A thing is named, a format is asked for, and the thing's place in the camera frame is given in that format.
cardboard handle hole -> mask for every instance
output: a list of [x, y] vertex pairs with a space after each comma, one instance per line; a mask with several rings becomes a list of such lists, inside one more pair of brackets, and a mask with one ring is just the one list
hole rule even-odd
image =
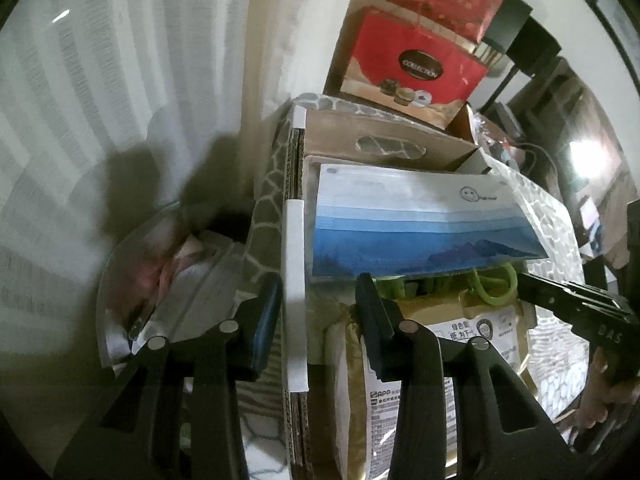
[[412, 142], [384, 137], [360, 137], [356, 149], [367, 155], [394, 156], [405, 160], [417, 160], [424, 156], [427, 149]]

human hand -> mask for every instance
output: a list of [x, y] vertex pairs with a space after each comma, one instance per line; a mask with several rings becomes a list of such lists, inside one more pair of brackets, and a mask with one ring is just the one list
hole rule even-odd
[[575, 421], [580, 428], [592, 428], [596, 422], [607, 420], [608, 404], [628, 404], [632, 406], [640, 397], [640, 379], [631, 379], [610, 385], [604, 373], [607, 370], [607, 358], [598, 348], [589, 366], [587, 384], [582, 391], [580, 408]]

smiley face drawing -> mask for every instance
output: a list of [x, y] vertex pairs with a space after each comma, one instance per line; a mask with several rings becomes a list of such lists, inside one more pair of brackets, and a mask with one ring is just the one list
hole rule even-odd
[[480, 200], [478, 192], [469, 186], [465, 186], [460, 190], [460, 196], [467, 202], [478, 202]]
[[476, 324], [476, 329], [478, 330], [478, 333], [485, 339], [491, 341], [491, 339], [494, 338], [494, 326], [488, 319], [481, 319], [480, 321], [478, 321], [478, 323]]

white wall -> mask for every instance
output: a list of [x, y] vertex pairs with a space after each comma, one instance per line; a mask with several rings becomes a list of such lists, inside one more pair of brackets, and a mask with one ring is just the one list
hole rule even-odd
[[[596, 94], [640, 187], [640, 97], [613, 42], [584, 0], [525, 1], [533, 7], [533, 17], [559, 41], [561, 55]], [[499, 100], [508, 101], [528, 81], [519, 74]], [[472, 106], [484, 104], [499, 82], [483, 81], [469, 99]]]

blue gradient design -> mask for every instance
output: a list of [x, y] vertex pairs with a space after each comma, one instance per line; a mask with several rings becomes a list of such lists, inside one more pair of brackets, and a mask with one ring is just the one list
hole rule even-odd
[[531, 226], [490, 232], [359, 232], [316, 228], [313, 275], [439, 274], [546, 258]]
[[378, 233], [468, 233], [498, 231], [511, 228], [529, 228], [529, 221], [523, 216], [500, 220], [480, 220], [472, 222], [418, 222], [361, 220], [357, 218], [316, 218], [316, 229], [334, 231], [364, 231]]
[[318, 205], [316, 217], [343, 218], [359, 220], [403, 221], [403, 222], [475, 222], [480, 220], [503, 220], [505, 218], [522, 217], [519, 206], [489, 211], [398, 211], [390, 209], [370, 209], [360, 207], [341, 207], [333, 205]]

